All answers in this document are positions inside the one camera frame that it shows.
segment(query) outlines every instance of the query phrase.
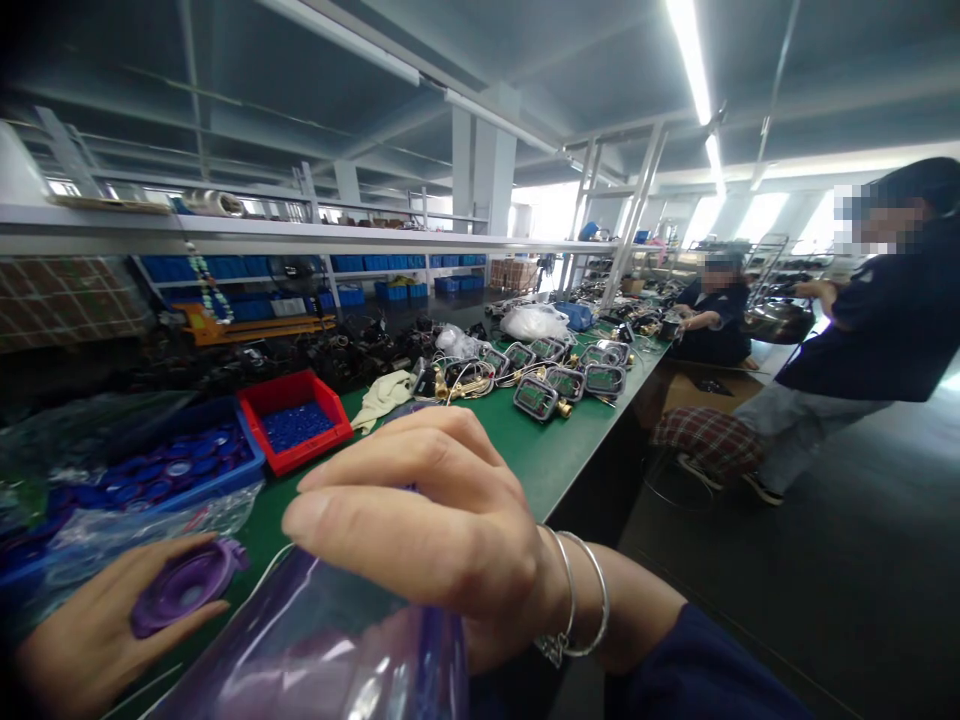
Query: clear plastic bag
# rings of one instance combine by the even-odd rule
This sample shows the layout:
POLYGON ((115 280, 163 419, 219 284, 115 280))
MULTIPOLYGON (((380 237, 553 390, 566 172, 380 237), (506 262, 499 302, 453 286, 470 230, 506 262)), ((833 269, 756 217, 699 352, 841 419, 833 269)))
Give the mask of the clear plastic bag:
POLYGON ((489 344, 470 337, 456 325, 444 325, 437 336, 437 347, 451 357, 477 357, 480 350, 489 344))
POLYGON ((127 550, 182 535, 233 535, 250 517, 262 487, 261 481, 167 513, 77 510, 50 541, 44 581, 24 607, 21 622, 27 626, 42 622, 83 583, 127 550))
POLYGON ((564 338, 569 318, 551 305, 533 304, 513 308, 500 321, 500 329, 523 342, 540 338, 564 338))

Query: hand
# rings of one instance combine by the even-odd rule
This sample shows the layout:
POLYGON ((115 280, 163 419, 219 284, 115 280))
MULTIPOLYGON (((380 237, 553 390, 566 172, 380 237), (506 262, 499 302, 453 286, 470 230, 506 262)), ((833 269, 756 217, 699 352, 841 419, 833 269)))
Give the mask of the hand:
POLYGON ((793 286, 797 297, 802 298, 822 298, 830 294, 836 298, 837 288, 831 282, 826 280, 811 280, 810 282, 797 283, 793 286))
POLYGON ((135 638, 130 627, 137 598, 167 561, 214 537, 192 535, 124 553, 23 642, 17 664, 53 718, 100 717, 154 661, 230 607, 224 601, 209 603, 144 640, 135 638))
POLYGON ((395 420, 298 490, 284 532, 414 603, 460 613, 472 673, 566 629, 570 589, 556 544, 469 410, 428 408, 395 420), (412 482, 421 494, 399 489, 412 482))

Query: bangle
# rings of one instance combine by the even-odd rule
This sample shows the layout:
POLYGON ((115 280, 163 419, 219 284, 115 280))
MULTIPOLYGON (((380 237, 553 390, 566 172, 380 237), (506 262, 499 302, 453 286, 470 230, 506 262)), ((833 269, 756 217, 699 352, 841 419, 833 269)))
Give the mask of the bangle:
POLYGON ((563 557, 563 564, 567 568, 567 580, 570 583, 570 619, 567 621, 566 631, 558 633, 556 636, 541 635, 533 641, 537 649, 543 653, 543 656, 559 670, 560 665, 563 663, 563 656, 567 653, 567 648, 570 646, 570 632, 573 630, 573 618, 577 614, 577 593, 573 582, 573 568, 570 567, 570 558, 567 557, 567 551, 563 547, 563 543, 560 542, 560 538, 557 537, 553 528, 549 528, 543 524, 539 525, 539 527, 542 527, 553 535, 553 539, 557 541, 557 545, 560 547, 560 555, 563 557))
POLYGON ((586 657, 600 646, 600 643, 603 642, 603 639, 607 635, 607 625, 610 622, 610 594, 607 592, 607 582, 603 578, 603 569, 600 567, 597 556, 593 554, 593 550, 591 550, 583 540, 578 538, 573 533, 562 530, 559 534, 570 538, 580 546, 580 548, 587 554, 587 557, 590 558, 590 562, 593 563, 593 569, 597 571, 597 577, 600 579, 600 591, 603 593, 603 616, 600 619, 600 629, 597 631, 597 636, 593 639, 592 643, 583 649, 574 650, 568 646, 563 651, 563 654, 569 657, 586 657))

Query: floor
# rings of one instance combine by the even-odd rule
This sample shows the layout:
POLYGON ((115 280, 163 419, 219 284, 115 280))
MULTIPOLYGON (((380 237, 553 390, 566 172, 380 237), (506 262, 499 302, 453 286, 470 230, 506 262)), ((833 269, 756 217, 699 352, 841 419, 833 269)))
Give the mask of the floor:
MULTIPOLYGON (((700 513, 644 491, 619 548, 817 717, 956 718, 958 508, 960 358, 929 402, 898 403, 832 438, 781 508, 746 487, 700 513)), ((601 699, 601 673, 576 664, 551 720, 599 717, 601 699)))

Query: workbench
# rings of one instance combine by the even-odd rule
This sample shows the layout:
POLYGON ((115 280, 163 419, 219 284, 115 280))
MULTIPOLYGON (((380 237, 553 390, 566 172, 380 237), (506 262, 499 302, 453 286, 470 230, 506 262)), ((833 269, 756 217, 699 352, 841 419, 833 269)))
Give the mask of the workbench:
MULTIPOLYGON (((588 335, 580 337, 584 344, 597 339, 588 335)), ((555 417, 549 423, 541 425, 514 407, 513 388, 494 390, 490 395, 476 400, 455 401, 457 406, 469 408, 476 413, 494 447, 520 480, 530 510, 538 522, 546 521, 556 509, 633 397, 653 373, 669 345, 653 341, 648 347, 653 347, 655 352, 642 352, 639 347, 640 343, 636 343, 636 360, 627 373, 626 390, 615 406, 587 395, 574 406, 569 419, 555 417)), ((365 393, 364 389, 341 397, 348 417, 354 417, 360 410, 365 393)), ((357 433, 352 442, 360 438, 360 433, 357 433)), ((289 542, 280 530, 283 513, 296 496, 300 479, 326 457, 296 473, 268 481, 261 490, 250 518, 236 535, 236 539, 247 548, 250 569, 239 573, 227 592, 226 600, 234 609, 249 596, 277 551, 289 542)), ((146 682, 180 664, 182 667, 143 692, 113 715, 111 720, 139 718, 179 679, 189 664, 220 632, 229 617, 230 614, 227 614, 209 623, 196 636, 163 658, 145 678, 146 682)))

